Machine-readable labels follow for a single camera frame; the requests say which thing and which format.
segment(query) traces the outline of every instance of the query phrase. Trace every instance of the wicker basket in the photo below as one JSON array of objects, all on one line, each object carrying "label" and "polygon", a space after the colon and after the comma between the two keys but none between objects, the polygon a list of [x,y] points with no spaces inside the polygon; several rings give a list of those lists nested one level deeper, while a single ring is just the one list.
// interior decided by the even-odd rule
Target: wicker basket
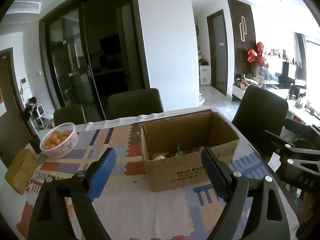
[{"label": "wicker basket", "polygon": [[[71,130],[72,133],[68,136],[68,138],[50,150],[45,150],[44,142],[48,138],[51,137],[54,131],[63,132],[65,130]],[[50,132],[48,132],[41,140],[40,149],[50,158],[50,159],[59,159],[63,156],[67,155],[77,144],[78,142],[78,134],[76,132],[76,125],[71,122],[63,123],[55,128],[53,128]]]}]

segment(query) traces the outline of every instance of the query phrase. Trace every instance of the chair backrest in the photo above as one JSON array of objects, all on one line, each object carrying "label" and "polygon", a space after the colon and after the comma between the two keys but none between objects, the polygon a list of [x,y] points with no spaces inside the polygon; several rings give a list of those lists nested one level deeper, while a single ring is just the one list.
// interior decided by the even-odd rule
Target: chair backrest
[{"label": "chair backrest", "polygon": [[72,122],[75,125],[87,123],[82,105],[66,106],[54,111],[53,121],[55,126],[65,122]]},{"label": "chair backrest", "polygon": [[108,98],[107,117],[109,120],[162,112],[160,93],[155,88],[118,93]]},{"label": "chair backrest", "polygon": [[288,112],[288,103],[268,90],[249,86],[232,123],[253,146],[264,131],[280,135]]}]

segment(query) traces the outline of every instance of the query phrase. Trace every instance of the dark slatted wall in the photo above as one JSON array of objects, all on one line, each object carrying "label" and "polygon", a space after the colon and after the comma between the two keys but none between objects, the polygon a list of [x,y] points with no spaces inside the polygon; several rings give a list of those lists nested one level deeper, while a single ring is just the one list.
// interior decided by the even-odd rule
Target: dark slatted wall
[{"label": "dark slatted wall", "polygon": [[[237,0],[228,0],[232,28],[233,40],[235,46],[235,79],[243,74],[250,73],[251,65],[247,61],[248,50],[256,49],[256,34],[254,29],[251,6]],[[240,22],[242,16],[245,18],[247,34],[244,36],[244,42],[240,36]]]}]

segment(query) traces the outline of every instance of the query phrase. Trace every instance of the basket of oranges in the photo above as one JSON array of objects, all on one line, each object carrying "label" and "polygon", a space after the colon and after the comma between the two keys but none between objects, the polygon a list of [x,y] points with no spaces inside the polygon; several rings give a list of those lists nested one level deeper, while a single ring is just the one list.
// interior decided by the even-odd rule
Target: basket of oranges
[{"label": "basket of oranges", "polygon": [[67,155],[78,142],[74,123],[63,123],[47,133],[40,143],[40,149],[50,158],[59,159]]}]

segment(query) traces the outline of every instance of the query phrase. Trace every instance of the colorful tablecloth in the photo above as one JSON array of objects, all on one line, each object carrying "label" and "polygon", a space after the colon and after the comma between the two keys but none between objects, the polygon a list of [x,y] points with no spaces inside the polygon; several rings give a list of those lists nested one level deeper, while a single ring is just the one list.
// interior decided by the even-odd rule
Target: colorful tablecloth
[{"label": "colorful tablecloth", "polygon": [[[112,147],[116,151],[116,164],[100,196],[92,202],[110,237],[114,240],[205,240],[221,215],[224,201],[217,197],[210,181],[152,192],[143,167],[139,132],[138,124],[78,132],[78,143],[68,155],[45,161],[33,174],[22,218],[16,225],[18,231],[27,238],[33,206],[48,175],[56,179],[70,178],[77,171],[86,170]],[[259,155],[243,138],[230,168],[249,178],[262,179],[270,175]],[[287,215],[291,216],[289,225],[294,235],[298,222],[283,194],[280,195]],[[251,202],[252,199],[247,198],[234,239],[243,233]],[[84,239],[71,199],[66,199],[66,203],[75,234],[78,239]]]}]

